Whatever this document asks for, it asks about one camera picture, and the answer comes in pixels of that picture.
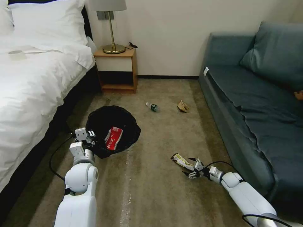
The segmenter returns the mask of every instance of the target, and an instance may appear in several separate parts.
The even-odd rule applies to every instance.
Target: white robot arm
[[[199,159],[191,158],[191,160],[196,161],[196,163],[193,166],[193,172],[184,172],[188,178],[207,177],[209,180],[221,184],[228,191],[230,197],[243,213],[243,217],[251,226],[303,227],[299,223],[291,223],[278,218],[272,205],[248,182],[245,182],[238,173],[224,173],[214,166],[210,168],[204,166]]]
[[[84,143],[94,145],[92,131],[85,128],[75,131],[77,139],[69,150],[74,165],[65,176],[65,193],[60,203],[55,227],[95,227],[97,204],[95,198],[98,170],[94,167],[94,154],[84,148]]]

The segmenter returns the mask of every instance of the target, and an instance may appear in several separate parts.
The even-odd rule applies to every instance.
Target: white duvet
[[[8,52],[15,50],[24,51],[26,59],[12,60]],[[84,45],[0,38],[0,191],[93,64]]]

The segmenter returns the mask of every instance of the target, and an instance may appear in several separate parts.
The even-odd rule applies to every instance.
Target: white wall
[[[88,14],[97,46],[110,44],[108,21]],[[115,42],[139,46],[139,75],[199,75],[213,31],[257,31],[260,22],[289,22],[301,0],[126,0],[115,12]]]
[[[300,0],[298,7],[296,8],[290,22],[303,23],[303,0]]]

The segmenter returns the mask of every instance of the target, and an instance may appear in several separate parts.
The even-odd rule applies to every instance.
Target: trash bin
[[[115,150],[108,150],[105,146],[105,137],[112,127],[121,128],[123,134]],[[99,158],[107,158],[112,154],[122,152],[134,144],[141,133],[136,119],[126,109],[119,106],[103,106],[88,116],[86,123],[88,130],[93,130],[96,145],[92,152]]]

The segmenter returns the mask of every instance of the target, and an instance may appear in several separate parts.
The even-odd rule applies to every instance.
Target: sofa armrest
[[[255,33],[211,33],[201,71],[203,72],[204,68],[210,65],[238,65],[243,56],[253,47],[255,35]]]

